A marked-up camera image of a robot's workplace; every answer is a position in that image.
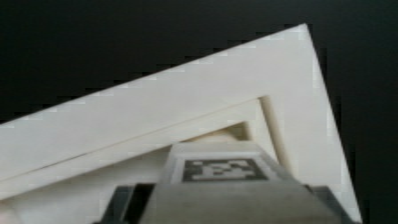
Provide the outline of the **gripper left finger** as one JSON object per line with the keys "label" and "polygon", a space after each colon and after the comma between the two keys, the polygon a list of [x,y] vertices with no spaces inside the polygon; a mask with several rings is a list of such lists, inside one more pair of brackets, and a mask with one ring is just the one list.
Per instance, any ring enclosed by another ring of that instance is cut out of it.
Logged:
{"label": "gripper left finger", "polygon": [[138,214],[133,212],[131,186],[115,188],[101,220],[95,224],[138,224]]}

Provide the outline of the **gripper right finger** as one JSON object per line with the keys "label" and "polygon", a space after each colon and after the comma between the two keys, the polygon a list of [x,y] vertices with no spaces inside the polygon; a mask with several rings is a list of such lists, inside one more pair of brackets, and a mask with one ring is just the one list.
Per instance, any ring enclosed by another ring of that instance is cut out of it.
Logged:
{"label": "gripper right finger", "polygon": [[355,222],[351,220],[328,187],[326,186],[309,186],[309,191],[314,194],[314,196],[318,197],[323,204],[326,205],[334,214],[337,215],[341,224],[362,224],[360,222]]}

